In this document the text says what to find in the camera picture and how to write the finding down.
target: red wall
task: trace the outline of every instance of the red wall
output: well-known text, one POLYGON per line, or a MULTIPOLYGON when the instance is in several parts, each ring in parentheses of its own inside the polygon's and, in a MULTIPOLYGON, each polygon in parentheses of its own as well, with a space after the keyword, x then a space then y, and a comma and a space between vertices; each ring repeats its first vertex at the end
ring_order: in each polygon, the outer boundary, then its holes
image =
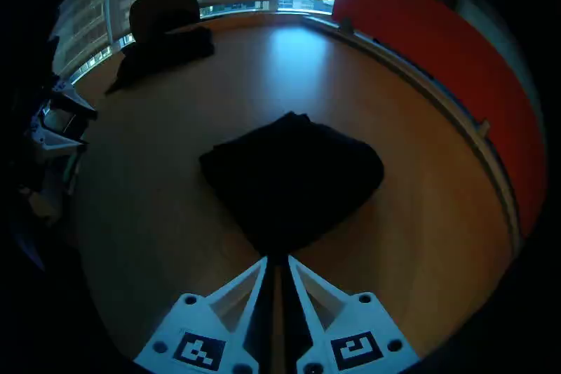
POLYGON ((436 0, 335 0, 333 18, 350 19, 434 76, 476 120, 490 122, 487 138, 510 178, 527 236, 545 198, 545 149, 522 86, 493 46, 436 0))

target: black fabric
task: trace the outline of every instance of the black fabric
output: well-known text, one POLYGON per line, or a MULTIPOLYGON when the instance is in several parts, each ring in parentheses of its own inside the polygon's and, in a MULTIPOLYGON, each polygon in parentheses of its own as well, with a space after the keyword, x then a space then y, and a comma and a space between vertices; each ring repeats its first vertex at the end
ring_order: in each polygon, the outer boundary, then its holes
POLYGON ((200 157, 206 180, 262 255, 306 246, 378 188, 368 145, 292 112, 200 157))
POLYGON ((178 34, 164 34, 148 42, 134 44, 132 48, 127 48, 119 65, 117 80, 106 94, 129 87, 149 74, 214 53, 212 32, 205 27, 178 34))

